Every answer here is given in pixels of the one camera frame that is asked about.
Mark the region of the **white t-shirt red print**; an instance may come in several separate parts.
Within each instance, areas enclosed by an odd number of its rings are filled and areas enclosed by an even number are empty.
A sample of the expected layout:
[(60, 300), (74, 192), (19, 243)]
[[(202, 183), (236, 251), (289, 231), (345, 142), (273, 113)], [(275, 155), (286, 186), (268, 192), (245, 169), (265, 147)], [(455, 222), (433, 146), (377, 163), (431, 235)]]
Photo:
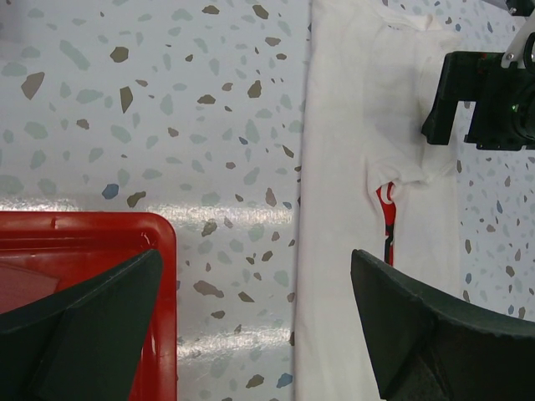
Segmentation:
[(453, 145), (420, 132), (459, 38), (378, 1), (316, 1), (303, 129), (295, 317), (299, 400), (379, 397), (351, 254), (460, 293)]

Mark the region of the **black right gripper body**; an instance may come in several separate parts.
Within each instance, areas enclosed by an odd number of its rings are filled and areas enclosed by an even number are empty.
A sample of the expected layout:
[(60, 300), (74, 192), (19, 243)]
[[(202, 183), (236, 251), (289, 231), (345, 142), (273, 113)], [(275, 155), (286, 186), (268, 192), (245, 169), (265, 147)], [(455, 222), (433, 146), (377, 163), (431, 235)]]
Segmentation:
[(479, 150), (534, 149), (534, 73), (499, 53), (477, 60), (476, 106), (464, 141)]

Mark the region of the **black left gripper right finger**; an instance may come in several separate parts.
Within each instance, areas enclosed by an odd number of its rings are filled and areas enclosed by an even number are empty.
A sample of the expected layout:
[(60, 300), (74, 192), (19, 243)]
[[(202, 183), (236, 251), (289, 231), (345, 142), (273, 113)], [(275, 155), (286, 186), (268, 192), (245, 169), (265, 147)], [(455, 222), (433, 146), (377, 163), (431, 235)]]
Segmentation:
[(351, 280), (383, 400), (532, 400), (534, 324), (355, 250)]

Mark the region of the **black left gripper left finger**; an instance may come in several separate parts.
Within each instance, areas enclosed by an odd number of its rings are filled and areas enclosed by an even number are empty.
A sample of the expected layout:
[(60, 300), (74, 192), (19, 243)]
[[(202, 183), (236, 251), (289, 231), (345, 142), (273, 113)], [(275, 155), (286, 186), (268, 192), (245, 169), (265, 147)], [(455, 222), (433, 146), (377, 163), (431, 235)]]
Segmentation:
[(161, 283), (148, 250), (1, 316), (3, 400), (126, 400)]

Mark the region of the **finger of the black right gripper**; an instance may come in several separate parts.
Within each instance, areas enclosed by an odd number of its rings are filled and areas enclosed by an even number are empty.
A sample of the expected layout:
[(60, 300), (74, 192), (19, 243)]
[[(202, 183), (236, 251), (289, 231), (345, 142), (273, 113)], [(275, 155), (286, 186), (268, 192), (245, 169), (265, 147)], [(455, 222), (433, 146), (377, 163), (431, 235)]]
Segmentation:
[(429, 145), (449, 145), (459, 102), (476, 102), (482, 92), (485, 70), (481, 52), (448, 53), (441, 69), (436, 96), (421, 133)]

